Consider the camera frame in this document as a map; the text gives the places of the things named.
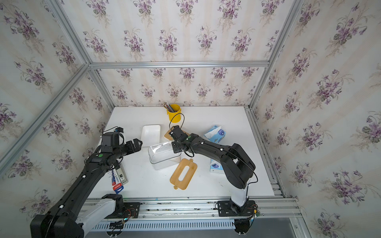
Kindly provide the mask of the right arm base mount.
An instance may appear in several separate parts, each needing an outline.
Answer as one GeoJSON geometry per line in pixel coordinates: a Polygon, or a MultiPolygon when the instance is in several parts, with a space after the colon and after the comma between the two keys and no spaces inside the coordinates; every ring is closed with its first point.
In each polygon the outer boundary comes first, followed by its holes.
{"type": "Polygon", "coordinates": [[[254,200],[247,199],[242,207],[239,207],[231,199],[217,201],[215,209],[218,211],[219,217],[229,217],[233,219],[233,225],[235,232],[238,235],[246,235],[255,218],[261,213],[258,209],[258,205],[254,200]]]}

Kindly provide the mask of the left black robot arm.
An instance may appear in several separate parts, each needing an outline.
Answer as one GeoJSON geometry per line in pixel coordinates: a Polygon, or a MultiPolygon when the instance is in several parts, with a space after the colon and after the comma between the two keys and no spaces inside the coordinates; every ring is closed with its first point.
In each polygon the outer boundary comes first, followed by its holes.
{"type": "Polygon", "coordinates": [[[120,194],[106,194],[98,204],[82,217],[79,213],[97,185],[117,160],[139,152],[143,142],[139,139],[124,144],[106,145],[102,142],[86,160],[76,181],[62,198],[44,215],[36,215],[30,223],[33,238],[84,238],[98,223],[113,215],[122,218],[126,206],[120,194]]]}

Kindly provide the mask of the bamboo tissue box lid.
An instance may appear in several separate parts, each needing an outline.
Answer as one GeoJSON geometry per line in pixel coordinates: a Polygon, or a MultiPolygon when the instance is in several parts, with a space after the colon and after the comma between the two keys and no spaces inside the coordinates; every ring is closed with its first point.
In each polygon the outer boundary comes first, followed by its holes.
{"type": "Polygon", "coordinates": [[[182,159],[170,178],[174,189],[187,189],[197,170],[197,164],[193,159],[182,159]]]}

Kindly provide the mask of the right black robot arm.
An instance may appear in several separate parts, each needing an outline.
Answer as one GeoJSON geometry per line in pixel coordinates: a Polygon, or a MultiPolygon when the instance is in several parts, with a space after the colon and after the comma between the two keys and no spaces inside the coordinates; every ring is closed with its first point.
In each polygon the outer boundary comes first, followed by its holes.
{"type": "Polygon", "coordinates": [[[241,145],[220,145],[194,133],[186,134],[179,126],[171,127],[169,135],[174,152],[183,152],[190,158],[199,154],[220,163],[227,180],[238,190],[231,196],[232,204],[238,208],[246,205],[249,180],[257,175],[255,164],[241,145]]]}

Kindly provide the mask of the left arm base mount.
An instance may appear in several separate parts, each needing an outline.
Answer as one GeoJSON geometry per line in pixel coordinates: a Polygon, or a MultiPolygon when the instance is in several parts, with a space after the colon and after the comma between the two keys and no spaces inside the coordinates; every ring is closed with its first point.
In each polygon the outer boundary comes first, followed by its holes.
{"type": "Polygon", "coordinates": [[[120,194],[106,194],[102,199],[112,199],[115,202],[115,209],[106,219],[120,219],[120,221],[111,222],[107,228],[109,236],[116,237],[121,234],[125,228],[125,224],[130,219],[138,218],[140,203],[124,202],[123,196],[120,194]]]}

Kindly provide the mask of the clear plastic tissue box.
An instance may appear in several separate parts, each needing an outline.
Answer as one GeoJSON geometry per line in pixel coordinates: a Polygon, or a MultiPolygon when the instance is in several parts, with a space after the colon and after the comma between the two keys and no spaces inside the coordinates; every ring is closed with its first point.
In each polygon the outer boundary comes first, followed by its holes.
{"type": "Polygon", "coordinates": [[[177,165],[181,161],[181,152],[173,151],[171,141],[149,147],[148,155],[151,165],[157,171],[177,165]]]}

